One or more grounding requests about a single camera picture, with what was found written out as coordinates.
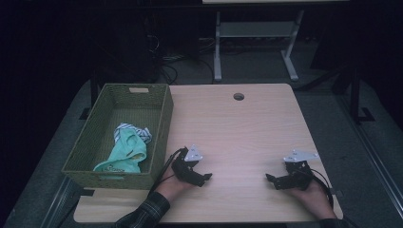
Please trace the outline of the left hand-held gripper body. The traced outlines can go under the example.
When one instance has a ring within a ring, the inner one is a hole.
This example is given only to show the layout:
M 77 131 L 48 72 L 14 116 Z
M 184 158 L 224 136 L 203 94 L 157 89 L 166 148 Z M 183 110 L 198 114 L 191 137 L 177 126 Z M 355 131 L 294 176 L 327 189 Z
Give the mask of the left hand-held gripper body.
M 200 180 L 201 174 L 195 172 L 193 167 L 202 160 L 202 154 L 193 144 L 190 148 L 182 148 L 178 157 L 171 164 L 175 176 L 180 180 L 192 185 Z

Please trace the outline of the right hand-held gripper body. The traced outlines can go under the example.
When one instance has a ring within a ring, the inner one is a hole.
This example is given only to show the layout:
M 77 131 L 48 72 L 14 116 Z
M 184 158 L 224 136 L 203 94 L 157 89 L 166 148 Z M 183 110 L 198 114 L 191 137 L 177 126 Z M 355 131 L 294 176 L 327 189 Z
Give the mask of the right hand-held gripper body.
M 305 190 L 314 176 L 308 161 L 318 158 L 318 153 L 309 153 L 294 149 L 290 155 L 283 158 L 288 175 L 281 177 L 279 188 L 299 188 L 300 190 Z

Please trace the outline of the white blue striped cloth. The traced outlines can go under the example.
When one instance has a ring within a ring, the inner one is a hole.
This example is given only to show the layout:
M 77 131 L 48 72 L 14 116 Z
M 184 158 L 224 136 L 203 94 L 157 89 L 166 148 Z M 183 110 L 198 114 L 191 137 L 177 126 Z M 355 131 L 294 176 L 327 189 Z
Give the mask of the white blue striped cloth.
M 113 136 L 114 141 L 117 142 L 120 139 L 120 131 L 122 129 L 131 129 L 134 130 L 135 133 L 143 140 L 144 143 L 150 143 L 152 141 L 152 134 L 148 130 L 148 128 L 139 128 L 134 126 L 131 123 L 120 123 L 114 130 Z

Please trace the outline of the mint green pet shirt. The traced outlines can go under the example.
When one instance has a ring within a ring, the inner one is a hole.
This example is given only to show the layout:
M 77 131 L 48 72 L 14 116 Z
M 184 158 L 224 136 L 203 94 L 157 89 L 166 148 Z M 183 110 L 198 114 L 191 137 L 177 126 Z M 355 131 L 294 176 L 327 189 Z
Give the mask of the mint green pet shirt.
M 147 158 L 146 144 L 135 129 L 120 128 L 117 140 L 106 161 L 98 163 L 97 172 L 140 173 L 139 163 Z

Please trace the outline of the green woven basket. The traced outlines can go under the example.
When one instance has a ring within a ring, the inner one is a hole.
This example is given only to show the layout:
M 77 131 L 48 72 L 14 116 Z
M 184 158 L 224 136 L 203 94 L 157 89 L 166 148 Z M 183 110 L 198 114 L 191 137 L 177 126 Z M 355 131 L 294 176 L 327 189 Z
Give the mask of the green woven basket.
M 168 85 L 104 85 L 62 172 L 87 188 L 150 189 L 164 166 L 173 107 Z M 95 166 L 109 157 L 114 130 L 121 123 L 148 128 L 152 135 L 140 171 L 97 171 Z

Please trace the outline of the person's left hand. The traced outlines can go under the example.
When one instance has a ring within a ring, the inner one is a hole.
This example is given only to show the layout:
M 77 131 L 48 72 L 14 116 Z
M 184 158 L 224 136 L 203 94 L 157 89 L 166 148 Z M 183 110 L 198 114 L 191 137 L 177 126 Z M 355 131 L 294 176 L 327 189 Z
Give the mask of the person's left hand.
M 192 184 L 179 180 L 171 167 L 163 174 L 163 181 L 157 186 L 156 192 L 163 195 L 170 203 L 193 187 Z

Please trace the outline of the person's right hand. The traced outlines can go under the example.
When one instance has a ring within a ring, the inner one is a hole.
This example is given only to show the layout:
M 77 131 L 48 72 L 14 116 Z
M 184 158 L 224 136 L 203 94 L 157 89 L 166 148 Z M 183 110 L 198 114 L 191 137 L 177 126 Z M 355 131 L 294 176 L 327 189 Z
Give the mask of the person's right hand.
M 297 188 L 287 190 L 317 219 L 335 219 L 336 214 L 319 183 L 312 180 L 305 190 Z

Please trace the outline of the dark metal stand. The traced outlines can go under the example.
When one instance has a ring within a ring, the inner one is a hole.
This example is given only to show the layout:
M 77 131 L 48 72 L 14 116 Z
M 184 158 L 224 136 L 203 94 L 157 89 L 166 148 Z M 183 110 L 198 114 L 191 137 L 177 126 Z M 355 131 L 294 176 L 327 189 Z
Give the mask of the dark metal stand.
M 360 76 L 357 68 L 343 65 L 336 72 L 336 81 L 332 85 L 332 91 L 336 95 L 342 95 L 350 90 L 349 114 L 356 124 L 362 122 L 374 122 L 375 118 L 366 107 L 359 106 Z

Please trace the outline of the black stand leg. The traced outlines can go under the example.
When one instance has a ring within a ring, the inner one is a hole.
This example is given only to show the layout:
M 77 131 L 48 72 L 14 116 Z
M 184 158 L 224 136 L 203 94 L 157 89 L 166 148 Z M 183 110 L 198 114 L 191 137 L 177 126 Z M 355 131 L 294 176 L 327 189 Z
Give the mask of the black stand leg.
M 90 88 L 90 106 L 86 107 L 80 116 L 80 120 L 86 120 L 87 117 L 89 116 L 89 113 L 92 109 L 92 107 L 95 105 L 95 102 L 98 98 L 98 77 L 95 72 L 92 73 L 91 78 L 89 80 L 89 88 Z

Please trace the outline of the white metal table frame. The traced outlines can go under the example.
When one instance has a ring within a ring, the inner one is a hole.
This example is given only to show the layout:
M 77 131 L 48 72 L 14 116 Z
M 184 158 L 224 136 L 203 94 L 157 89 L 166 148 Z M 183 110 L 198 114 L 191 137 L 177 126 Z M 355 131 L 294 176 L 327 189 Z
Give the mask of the white metal table frame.
M 294 21 L 275 22 L 222 22 L 221 13 L 216 13 L 214 78 L 222 80 L 221 73 L 221 38 L 288 38 L 288 47 L 280 52 L 290 80 L 298 80 L 291 54 L 295 45 L 304 11 L 300 10 Z

